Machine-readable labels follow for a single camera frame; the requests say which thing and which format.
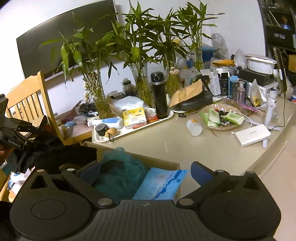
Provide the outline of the white phone gimbal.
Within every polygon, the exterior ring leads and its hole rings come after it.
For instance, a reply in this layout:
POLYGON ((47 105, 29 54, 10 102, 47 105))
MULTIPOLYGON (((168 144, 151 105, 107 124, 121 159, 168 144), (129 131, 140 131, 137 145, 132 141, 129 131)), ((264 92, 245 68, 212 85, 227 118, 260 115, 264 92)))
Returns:
POLYGON ((271 88, 268 93, 267 108, 265 111, 263 124, 270 131, 276 128, 283 128, 285 126, 285 112, 283 112, 283 121, 284 121, 283 126, 275 126, 271 128, 269 124, 273 116, 273 111, 276 107, 277 96, 279 94, 284 94, 284 98, 286 98, 286 92, 287 92, 287 76, 286 76, 285 66, 283 63, 280 49, 278 49, 277 47, 273 47, 273 52, 276 59, 276 64, 278 66, 278 76, 280 78, 280 83, 278 83, 274 88, 271 88))

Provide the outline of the clear glass plate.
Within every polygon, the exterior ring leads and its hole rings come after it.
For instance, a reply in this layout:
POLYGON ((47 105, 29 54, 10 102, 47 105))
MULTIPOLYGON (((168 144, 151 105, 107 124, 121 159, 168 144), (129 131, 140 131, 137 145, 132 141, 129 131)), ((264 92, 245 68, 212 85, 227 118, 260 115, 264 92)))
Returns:
POLYGON ((208 129, 215 130, 215 131, 229 131, 229 130, 233 130, 235 128, 238 128, 239 126, 237 126, 233 123, 230 123, 229 121, 227 121, 223 118, 223 116, 229 112, 240 113, 245 116, 245 121, 249 120, 249 118, 246 114, 243 114, 239 109, 237 109, 234 106, 231 106, 229 104, 223 104, 223 103, 214 103, 214 104, 210 104, 208 106, 205 106, 201 110, 198 111, 199 123, 201 123, 204 127, 208 128, 208 129), (220 125, 213 123, 208 119, 210 108, 214 109, 215 111, 217 111, 219 113, 220 125))

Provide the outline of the black zipper case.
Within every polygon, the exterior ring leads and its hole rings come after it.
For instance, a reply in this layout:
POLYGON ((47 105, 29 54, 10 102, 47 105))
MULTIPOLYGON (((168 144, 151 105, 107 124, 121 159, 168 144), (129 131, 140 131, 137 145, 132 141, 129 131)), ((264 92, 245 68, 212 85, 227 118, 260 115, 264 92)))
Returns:
POLYGON ((176 107, 181 111, 191 111, 198 110, 212 103, 213 94, 208 90, 204 90, 199 95, 177 104, 176 107))

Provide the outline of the green wipes pack left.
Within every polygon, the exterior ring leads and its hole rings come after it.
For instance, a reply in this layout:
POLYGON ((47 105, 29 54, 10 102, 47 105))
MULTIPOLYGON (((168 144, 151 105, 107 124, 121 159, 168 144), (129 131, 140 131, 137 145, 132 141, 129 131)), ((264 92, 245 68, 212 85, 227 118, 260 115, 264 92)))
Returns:
POLYGON ((214 109, 209 109, 209 117, 208 119, 213 122, 216 123, 218 125, 220 125, 220 115, 217 111, 215 111, 214 109))

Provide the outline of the wooden chair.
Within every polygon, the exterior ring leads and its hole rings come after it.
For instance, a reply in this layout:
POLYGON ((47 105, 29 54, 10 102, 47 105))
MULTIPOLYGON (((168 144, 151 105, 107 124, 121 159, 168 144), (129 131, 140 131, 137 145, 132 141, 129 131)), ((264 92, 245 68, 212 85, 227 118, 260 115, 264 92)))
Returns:
POLYGON ((46 115, 55 135, 63 144, 65 143, 56 123, 44 75, 41 71, 15 86, 6 95, 6 98, 8 99, 8 106, 4 113, 8 118, 17 118, 34 123, 46 115))

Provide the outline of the blue tissue pack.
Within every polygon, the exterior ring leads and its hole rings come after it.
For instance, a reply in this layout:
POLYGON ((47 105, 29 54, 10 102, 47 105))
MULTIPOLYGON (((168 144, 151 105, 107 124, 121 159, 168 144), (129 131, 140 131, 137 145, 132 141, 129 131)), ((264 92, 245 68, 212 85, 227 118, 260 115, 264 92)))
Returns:
POLYGON ((177 192, 187 173, 187 170, 151 168, 132 199, 176 201, 177 192))

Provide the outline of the wooden keychain toy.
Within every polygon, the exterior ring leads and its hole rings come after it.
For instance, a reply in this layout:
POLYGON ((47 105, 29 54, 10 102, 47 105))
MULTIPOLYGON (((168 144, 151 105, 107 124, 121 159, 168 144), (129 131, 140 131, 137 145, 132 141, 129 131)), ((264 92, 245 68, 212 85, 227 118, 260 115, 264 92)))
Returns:
POLYGON ((118 135, 118 130, 116 128, 109 128, 105 132, 105 137, 109 139, 110 142, 114 142, 114 137, 118 135))

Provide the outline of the yellow medicine box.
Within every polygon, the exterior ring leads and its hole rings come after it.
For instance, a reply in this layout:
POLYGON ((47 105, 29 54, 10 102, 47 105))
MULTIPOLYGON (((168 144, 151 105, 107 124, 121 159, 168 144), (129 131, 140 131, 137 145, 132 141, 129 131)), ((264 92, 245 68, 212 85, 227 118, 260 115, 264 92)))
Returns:
POLYGON ((123 112, 123 120, 127 129, 136 128, 147 124, 144 108, 125 110, 123 112))

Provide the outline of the right bamboo vase plant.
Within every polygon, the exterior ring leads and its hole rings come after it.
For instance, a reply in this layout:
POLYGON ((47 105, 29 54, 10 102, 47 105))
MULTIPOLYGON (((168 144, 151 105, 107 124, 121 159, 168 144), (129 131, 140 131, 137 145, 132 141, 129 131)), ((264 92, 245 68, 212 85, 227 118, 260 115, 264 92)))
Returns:
POLYGON ((187 37, 184 26, 178 19, 178 14, 170 10, 165 18, 153 16, 149 21, 147 28, 150 39, 149 46, 156 50, 154 59, 163 64, 166 71, 166 91, 169 97, 182 88, 182 81, 177 67, 177 57, 179 54, 186 57, 187 50, 181 46, 181 40, 187 37))

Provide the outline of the white product carton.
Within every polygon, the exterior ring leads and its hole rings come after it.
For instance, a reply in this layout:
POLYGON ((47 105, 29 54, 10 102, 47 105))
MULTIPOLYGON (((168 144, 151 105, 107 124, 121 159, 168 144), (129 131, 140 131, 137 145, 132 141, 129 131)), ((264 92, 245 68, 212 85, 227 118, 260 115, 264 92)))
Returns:
POLYGON ((221 95, 221 87, 219 81, 219 73, 218 71, 211 71, 210 69, 202 69, 202 75, 208 76, 210 81, 208 87, 210 88, 212 94, 214 96, 221 95))

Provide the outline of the pink soap pump bottle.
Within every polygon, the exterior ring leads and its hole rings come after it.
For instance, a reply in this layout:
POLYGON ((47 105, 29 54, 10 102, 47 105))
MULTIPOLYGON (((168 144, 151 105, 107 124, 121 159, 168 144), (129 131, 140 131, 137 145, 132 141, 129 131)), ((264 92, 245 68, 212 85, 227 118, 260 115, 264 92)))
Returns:
POLYGON ((245 88, 244 88, 244 82, 239 81, 239 85, 237 87, 237 98, 236 102, 241 104, 245 102, 245 88))

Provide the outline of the bamboo vase plant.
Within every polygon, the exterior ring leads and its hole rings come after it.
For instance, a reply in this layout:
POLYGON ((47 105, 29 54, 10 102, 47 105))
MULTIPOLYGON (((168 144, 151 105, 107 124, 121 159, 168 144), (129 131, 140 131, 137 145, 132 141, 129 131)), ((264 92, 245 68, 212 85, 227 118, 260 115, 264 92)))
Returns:
POLYGON ((94 30, 82 27, 69 37, 60 34, 58 39, 50 39, 43 42, 40 47, 61 43, 60 56, 64 78, 73 81, 70 60, 74 60, 78 71, 83 76, 84 100, 93 101, 100 119, 114 116, 106 100, 101 79, 101 68, 108 67, 108 77, 111 77, 112 69, 117 69, 113 64, 110 55, 116 50, 116 43, 113 42, 114 31, 101 34, 95 40, 91 40, 94 30))
POLYGON ((191 44, 187 45, 191 54, 194 54, 194 67, 197 70, 204 68, 202 58, 202 40, 211 39, 209 35, 203 32, 203 27, 216 27, 216 24, 209 23, 210 20, 217 19, 223 12, 211 14, 207 12, 207 5, 199 2, 196 6, 187 2, 185 7, 176 11, 176 25, 181 29, 183 39, 189 39, 191 44))
POLYGON ((138 97, 152 107, 147 65, 156 62, 155 58, 149 55, 152 49, 150 44, 155 38, 152 25, 154 16, 149 14, 151 8, 142 9, 139 3, 134 7, 129 1, 129 7, 128 13, 121 14, 125 23, 121 24, 113 18, 112 30, 105 33, 98 44, 105 47, 110 55, 107 58, 108 76, 111 76, 112 69, 117 69, 112 63, 112 58, 123 62, 123 68, 129 67, 133 74, 138 97))
POLYGON ((169 97, 182 88, 182 81, 177 67, 177 57, 179 54, 186 57, 187 50, 181 46, 181 40, 187 37, 184 26, 178 19, 178 14, 170 10, 165 18, 153 16, 149 21, 147 28, 150 39, 149 46, 156 50, 154 59, 163 64, 166 71, 166 91, 169 97))

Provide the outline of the black rectangular box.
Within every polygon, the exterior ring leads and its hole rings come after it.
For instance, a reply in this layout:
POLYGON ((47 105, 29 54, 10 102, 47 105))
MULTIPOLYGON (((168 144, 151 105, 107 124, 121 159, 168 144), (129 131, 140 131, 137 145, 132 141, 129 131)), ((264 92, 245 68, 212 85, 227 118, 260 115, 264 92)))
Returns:
POLYGON ((258 73, 248 68, 240 69, 238 72, 238 77, 250 83, 252 83, 256 79, 257 84, 260 86, 266 86, 275 81, 273 75, 258 73))

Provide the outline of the teal mesh bath pouf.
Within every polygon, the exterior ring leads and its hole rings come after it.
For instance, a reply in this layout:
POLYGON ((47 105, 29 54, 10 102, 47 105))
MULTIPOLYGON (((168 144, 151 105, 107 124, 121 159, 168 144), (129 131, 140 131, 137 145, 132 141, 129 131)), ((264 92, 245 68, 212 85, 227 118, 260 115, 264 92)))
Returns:
POLYGON ((100 165, 99 178, 92 186, 116 204, 131 200, 150 170, 123 148, 105 151, 100 165))

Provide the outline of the white plastic tray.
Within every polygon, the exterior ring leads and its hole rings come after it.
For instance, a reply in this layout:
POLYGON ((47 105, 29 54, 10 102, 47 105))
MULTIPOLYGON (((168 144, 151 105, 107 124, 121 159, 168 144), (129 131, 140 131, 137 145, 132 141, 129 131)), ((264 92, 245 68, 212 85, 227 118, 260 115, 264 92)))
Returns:
MULTIPOLYGON (((114 140, 116 138, 119 138, 119 137, 122 137, 124 135, 129 135, 130 133, 133 133, 133 132, 137 132, 143 128, 149 128, 150 126, 153 126, 153 125, 157 125, 163 121, 167 121, 169 120, 170 118, 172 118, 174 116, 174 112, 172 110, 169 109, 169 115, 167 118, 164 118, 164 119, 161 119, 161 120, 158 120, 158 121, 155 121, 153 123, 150 123, 150 124, 147 124, 145 126, 140 126, 136 129, 133 129, 133 128, 129 128, 127 129, 126 127, 123 127, 121 129, 119 129, 117 131, 117 135, 113 138, 114 140)), ((110 142, 109 138, 108 137, 101 137, 95 130, 95 127, 92 128, 92 142, 93 143, 107 143, 107 142, 110 142)))

